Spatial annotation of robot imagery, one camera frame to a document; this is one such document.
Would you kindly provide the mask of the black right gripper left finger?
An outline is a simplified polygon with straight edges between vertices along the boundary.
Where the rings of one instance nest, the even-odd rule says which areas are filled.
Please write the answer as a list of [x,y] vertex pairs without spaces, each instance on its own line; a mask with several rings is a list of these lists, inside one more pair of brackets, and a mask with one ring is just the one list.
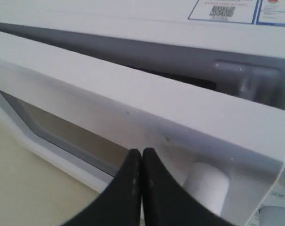
[[141,214],[141,163],[136,149],[103,192],[64,226],[138,226]]

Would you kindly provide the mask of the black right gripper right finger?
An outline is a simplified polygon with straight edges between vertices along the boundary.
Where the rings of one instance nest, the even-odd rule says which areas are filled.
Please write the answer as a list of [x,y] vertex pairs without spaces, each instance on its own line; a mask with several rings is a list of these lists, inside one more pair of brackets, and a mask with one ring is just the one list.
[[142,154],[142,204],[147,226],[226,226],[172,177],[153,148]]

